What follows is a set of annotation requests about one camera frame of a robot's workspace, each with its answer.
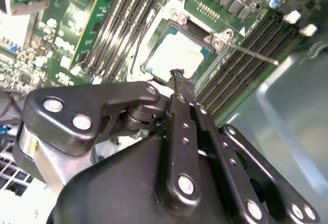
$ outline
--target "motherboard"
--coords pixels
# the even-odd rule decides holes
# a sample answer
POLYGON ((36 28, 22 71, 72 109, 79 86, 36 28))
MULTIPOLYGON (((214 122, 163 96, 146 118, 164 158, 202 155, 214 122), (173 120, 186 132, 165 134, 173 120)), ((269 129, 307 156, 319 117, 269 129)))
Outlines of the motherboard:
POLYGON ((0 85, 196 78, 219 124, 328 16, 327 0, 0 0, 0 85))

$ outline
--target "capacitor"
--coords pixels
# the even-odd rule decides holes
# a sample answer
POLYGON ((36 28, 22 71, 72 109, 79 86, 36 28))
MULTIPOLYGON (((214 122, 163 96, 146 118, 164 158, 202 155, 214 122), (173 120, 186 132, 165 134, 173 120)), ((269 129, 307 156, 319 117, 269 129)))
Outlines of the capacitor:
POLYGON ((279 0, 266 0, 266 4, 271 8, 271 9, 276 9, 279 5, 279 0))

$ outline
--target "gray surface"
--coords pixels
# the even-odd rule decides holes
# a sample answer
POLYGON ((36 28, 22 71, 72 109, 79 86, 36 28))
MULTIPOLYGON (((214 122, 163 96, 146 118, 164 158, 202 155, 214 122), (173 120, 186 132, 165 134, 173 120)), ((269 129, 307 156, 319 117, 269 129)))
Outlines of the gray surface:
POLYGON ((328 53, 289 56, 227 123, 234 125, 328 223, 328 53))

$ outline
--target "robotic arm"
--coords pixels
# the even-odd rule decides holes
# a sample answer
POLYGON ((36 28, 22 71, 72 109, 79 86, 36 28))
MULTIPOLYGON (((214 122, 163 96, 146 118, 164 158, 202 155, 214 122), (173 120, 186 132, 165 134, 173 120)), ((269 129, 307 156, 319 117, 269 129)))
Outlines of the robotic arm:
POLYGON ((171 98, 145 82, 36 90, 14 157, 59 193, 54 224, 320 223, 238 130, 217 128, 175 70, 171 98), (96 143, 150 131, 98 163, 96 143))

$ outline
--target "metal screw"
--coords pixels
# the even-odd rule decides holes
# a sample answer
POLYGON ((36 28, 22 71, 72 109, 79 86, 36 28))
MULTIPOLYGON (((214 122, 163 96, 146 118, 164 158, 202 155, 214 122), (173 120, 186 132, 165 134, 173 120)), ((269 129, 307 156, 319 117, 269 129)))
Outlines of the metal screw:
POLYGON ((86 115, 77 115, 73 118, 73 124, 81 130, 87 130, 91 128, 92 122, 86 115))
POLYGON ((258 219, 258 220, 261 220, 262 219, 262 212, 261 212, 261 209, 260 207, 254 203, 253 201, 248 201, 247 202, 247 208, 250 212, 250 214, 255 218, 255 219, 258 219))
POLYGON ((188 195, 193 194, 195 191, 194 183, 192 182, 192 180, 189 177, 187 177, 185 175, 179 176, 178 184, 179 184, 180 189, 188 195))
POLYGON ((200 111, 201 111, 201 113, 203 113, 204 115, 206 115, 206 114, 207 114, 207 111, 206 111, 206 109, 204 109, 202 106, 200 107, 200 111))
POLYGON ((185 98, 181 95, 181 94, 178 94, 178 100, 181 102, 181 103, 185 103, 186 101, 185 101, 185 98))
POLYGON ((297 218, 303 220, 304 216, 302 211, 299 209, 299 207, 297 207, 295 204, 292 204, 292 210, 297 218))
POLYGON ((228 128, 229 132, 233 135, 236 135, 236 131, 233 128, 228 128))
POLYGON ((151 94, 156 94, 156 90, 155 90, 155 88, 153 88, 152 86, 148 86, 146 89, 147 89, 147 91, 148 91, 149 93, 151 93, 151 94))
POLYGON ((190 129, 190 126, 189 126, 187 123, 183 123, 182 126, 183 126, 183 128, 186 129, 186 130, 190 129))
POLYGON ((316 219, 316 215, 313 213, 313 211, 310 209, 309 206, 304 205, 304 210, 305 210, 307 216, 310 219, 312 219, 312 220, 315 220, 316 219))
POLYGON ((46 110, 51 112, 59 112, 63 109, 64 105, 61 101, 55 98, 49 98, 43 102, 43 106, 46 110))
POLYGON ((189 139, 187 139, 186 137, 184 137, 182 139, 182 142, 183 142, 184 145, 188 145, 189 144, 189 139))

